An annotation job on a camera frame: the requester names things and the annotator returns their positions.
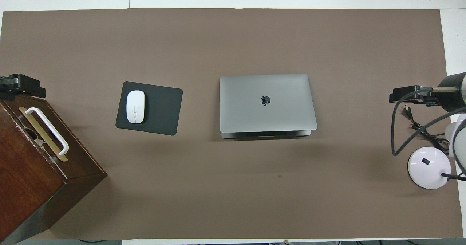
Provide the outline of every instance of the white handle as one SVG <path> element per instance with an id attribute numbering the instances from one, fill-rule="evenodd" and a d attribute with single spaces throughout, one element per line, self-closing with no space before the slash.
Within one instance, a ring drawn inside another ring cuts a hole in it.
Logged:
<path id="1" fill-rule="evenodd" d="M 63 139 L 63 137 L 60 135 L 60 133 L 58 133 L 58 131 L 50 123 L 48 118 L 42 113 L 42 111 L 40 109 L 38 109 L 37 107 L 30 107 L 25 111 L 25 113 L 26 114 L 31 114 L 34 111 L 37 113 L 37 115 L 40 117 L 40 119 L 42 119 L 42 121 L 47 125 L 47 127 L 50 129 L 50 131 L 52 131 L 52 133 L 55 135 L 55 137 L 58 139 L 58 141 L 63 145 L 63 150 L 60 151 L 60 153 L 58 155 L 60 155 L 60 156 L 65 155 L 65 153 L 67 153 L 68 150 L 70 149 L 70 146 L 68 146 L 68 143 L 65 141 L 65 139 Z"/>

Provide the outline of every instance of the white mouse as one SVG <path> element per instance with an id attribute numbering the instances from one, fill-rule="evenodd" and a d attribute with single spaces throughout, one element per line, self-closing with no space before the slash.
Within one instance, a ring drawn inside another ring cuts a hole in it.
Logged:
<path id="1" fill-rule="evenodd" d="M 139 124 L 144 120 L 144 92 L 133 90 L 126 98 L 126 118 L 129 122 Z"/>

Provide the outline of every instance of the mouse pad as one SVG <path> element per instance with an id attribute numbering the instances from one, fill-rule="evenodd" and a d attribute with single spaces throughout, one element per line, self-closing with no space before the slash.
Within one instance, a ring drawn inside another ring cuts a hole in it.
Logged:
<path id="1" fill-rule="evenodd" d="M 133 124 L 126 118 L 126 98 L 128 93 L 133 90 L 140 90 L 145 94 L 144 120 L 139 124 Z M 125 81 L 121 91 L 115 126 L 120 129 L 173 136 L 178 128 L 182 96 L 183 90 L 179 88 Z"/>

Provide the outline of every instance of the wooden drawer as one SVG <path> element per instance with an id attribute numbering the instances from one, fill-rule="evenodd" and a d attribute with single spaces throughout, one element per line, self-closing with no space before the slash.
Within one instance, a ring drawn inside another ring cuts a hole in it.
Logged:
<path id="1" fill-rule="evenodd" d="M 64 157 L 57 155 L 62 143 L 37 113 L 29 116 L 20 110 L 30 107 L 40 109 L 67 142 Z M 0 100 L 0 126 L 3 245 L 50 228 L 107 174 L 45 100 L 23 96 L 16 101 Z"/>

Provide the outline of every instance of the laptop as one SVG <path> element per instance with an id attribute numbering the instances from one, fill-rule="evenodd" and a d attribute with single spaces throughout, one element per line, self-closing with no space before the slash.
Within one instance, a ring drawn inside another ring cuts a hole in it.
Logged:
<path id="1" fill-rule="evenodd" d="M 308 136 L 315 129 L 307 74 L 220 78 L 223 138 Z"/>

